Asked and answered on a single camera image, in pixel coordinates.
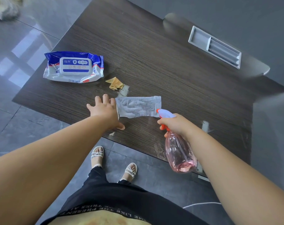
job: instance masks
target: spray bottle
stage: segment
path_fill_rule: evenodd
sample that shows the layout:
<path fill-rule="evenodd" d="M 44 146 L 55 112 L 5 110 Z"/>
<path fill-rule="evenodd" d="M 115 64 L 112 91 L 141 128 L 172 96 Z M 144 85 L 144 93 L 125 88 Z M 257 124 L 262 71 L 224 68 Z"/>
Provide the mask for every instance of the spray bottle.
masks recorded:
<path fill-rule="evenodd" d="M 160 118 L 176 117 L 170 111 L 157 109 Z M 165 151 L 168 162 L 173 171 L 177 173 L 188 173 L 197 168 L 197 159 L 193 154 L 189 142 L 185 141 L 181 135 L 172 132 L 166 125 L 162 129 L 168 131 L 165 141 Z"/>

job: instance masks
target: plastic bag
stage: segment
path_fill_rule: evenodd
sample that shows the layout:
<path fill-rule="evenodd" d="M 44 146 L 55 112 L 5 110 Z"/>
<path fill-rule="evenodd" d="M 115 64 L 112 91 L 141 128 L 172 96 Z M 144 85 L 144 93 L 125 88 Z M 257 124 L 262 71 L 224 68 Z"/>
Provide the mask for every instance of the plastic bag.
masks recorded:
<path fill-rule="evenodd" d="M 46 79 L 86 83 L 104 76 L 103 56 L 72 51 L 56 51 L 44 55 L 48 60 L 43 74 Z"/>

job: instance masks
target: dark wooden table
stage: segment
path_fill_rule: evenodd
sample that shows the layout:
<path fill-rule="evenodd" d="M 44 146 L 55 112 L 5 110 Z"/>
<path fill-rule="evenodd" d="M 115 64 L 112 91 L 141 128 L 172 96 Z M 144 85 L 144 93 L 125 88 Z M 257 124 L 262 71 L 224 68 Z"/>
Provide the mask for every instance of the dark wooden table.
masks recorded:
<path fill-rule="evenodd" d="M 242 79 L 243 65 L 238 70 L 219 61 L 189 44 L 189 32 L 174 29 L 170 35 L 161 19 L 126 0 L 93 0 L 54 51 L 103 55 L 105 77 L 84 84 L 47 80 L 45 61 L 13 101 L 73 124 L 88 117 L 86 104 L 96 95 L 117 96 L 105 83 L 116 76 L 130 86 L 128 96 L 161 96 L 162 108 L 199 127 L 208 121 L 209 134 L 250 163 L 253 102 L 284 87 L 264 76 Z M 104 137 L 166 160 L 157 118 L 121 121 L 124 131 Z"/>

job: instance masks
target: black pants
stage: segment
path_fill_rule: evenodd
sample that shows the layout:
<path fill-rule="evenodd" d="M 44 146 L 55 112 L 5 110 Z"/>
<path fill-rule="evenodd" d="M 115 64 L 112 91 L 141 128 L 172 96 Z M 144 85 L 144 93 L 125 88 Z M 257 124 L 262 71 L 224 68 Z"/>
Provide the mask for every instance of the black pants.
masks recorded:
<path fill-rule="evenodd" d="M 80 204 L 83 204 L 85 202 L 83 202 L 82 200 L 82 193 L 86 193 L 87 190 L 91 190 L 96 188 L 97 186 L 101 185 L 101 184 L 107 184 L 109 183 L 106 179 L 106 174 L 105 171 L 103 170 L 102 167 L 100 166 L 96 166 L 93 169 L 91 169 L 88 178 L 86 179 L 86 181 L 84 182 L 83 186 L 77 190 L 75 193 L 73 193 L 70 197 L 68 197 L 68 199 L 66 200 L 65 204 L 62 206 L 61 210 L 58 212 L 64 212 L 70 208 L 76 207 Z M 130 181 L 127 180 L 121 180 L 117 182 L 120 185 L 129 185 L 134 189 L 143 191 L 143 192 L 147 192 L 145 189 L 132 184 Z"/>

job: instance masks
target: wire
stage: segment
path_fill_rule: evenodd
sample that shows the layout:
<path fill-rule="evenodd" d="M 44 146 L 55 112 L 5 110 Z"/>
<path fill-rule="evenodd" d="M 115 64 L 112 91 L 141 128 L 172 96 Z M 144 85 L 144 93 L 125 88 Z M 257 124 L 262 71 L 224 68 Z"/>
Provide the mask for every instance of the wire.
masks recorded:
<path fill-rule="evenodd" d="M 204 204 L 221 204 L 221 203 L 218 203 L 218 202 L 204 202 L 204 203 L 196 203 L 196 204 L 192 204 L 192 205 L 188 205 L 188 206 L 185 206 L 183 208 L 188 208 L 190 206 L 194 206 L 194 205 L 204 205 Z"/>

